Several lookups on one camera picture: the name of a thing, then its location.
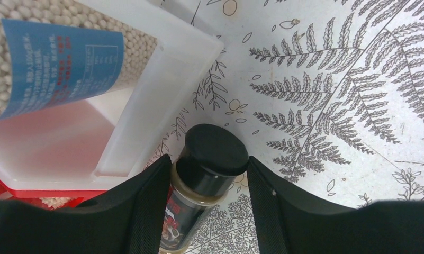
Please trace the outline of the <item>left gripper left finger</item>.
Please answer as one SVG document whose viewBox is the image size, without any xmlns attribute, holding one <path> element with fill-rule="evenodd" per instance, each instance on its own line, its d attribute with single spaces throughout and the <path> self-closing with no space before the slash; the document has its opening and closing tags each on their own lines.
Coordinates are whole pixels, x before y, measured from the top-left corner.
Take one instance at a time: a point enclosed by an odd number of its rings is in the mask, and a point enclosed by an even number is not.
<svg viewBox="0 0 424 254">
<path fill-rule="evenodd" d="M 74 208 L 0 201 L 0 253 L 158 253 L 171 166 L 164 155 Z"/>
</svg>

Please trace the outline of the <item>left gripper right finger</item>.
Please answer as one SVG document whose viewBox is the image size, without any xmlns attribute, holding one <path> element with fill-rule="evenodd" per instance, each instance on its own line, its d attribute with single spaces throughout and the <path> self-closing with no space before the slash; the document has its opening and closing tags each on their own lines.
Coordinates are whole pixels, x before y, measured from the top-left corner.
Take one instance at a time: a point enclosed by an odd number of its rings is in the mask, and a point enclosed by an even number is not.
<svg viewBox="0 0 424 254">
<path fill-rule="evenodd" d="M 424 253 L 424 201 L 342 206 L 280 178 L 255 157 L 247 175 L 261 253 Z"/>
</svg>

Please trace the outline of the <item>small dark spice bottle front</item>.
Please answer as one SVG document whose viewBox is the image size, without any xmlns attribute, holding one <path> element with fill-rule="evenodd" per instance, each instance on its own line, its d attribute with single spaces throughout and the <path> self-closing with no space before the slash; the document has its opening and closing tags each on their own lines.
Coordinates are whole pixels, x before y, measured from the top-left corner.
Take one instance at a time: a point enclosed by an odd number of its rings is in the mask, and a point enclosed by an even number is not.
<svg viewBox="0 0 424 254">
<path fill-rule="evenodd" d="M 160 252 L 185 252 L 234 179 L 246 171 L 248 160 L 243 142 L 220 126 L 202 123 L 186 132 L 170 170 Z"/>
</svg>

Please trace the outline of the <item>blue-label shaker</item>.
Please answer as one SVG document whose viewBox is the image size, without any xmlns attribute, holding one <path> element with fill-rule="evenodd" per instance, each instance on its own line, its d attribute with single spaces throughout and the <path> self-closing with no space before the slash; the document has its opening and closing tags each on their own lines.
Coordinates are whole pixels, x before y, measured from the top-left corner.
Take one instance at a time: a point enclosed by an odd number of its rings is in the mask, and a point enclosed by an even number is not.
<svg viewBox="0 0 424 254">
<path fill-rule="evenodd" d="M 135 86 L 156 45 L 77 1 L 0 1 L 0 120 Z"/>
</svg>

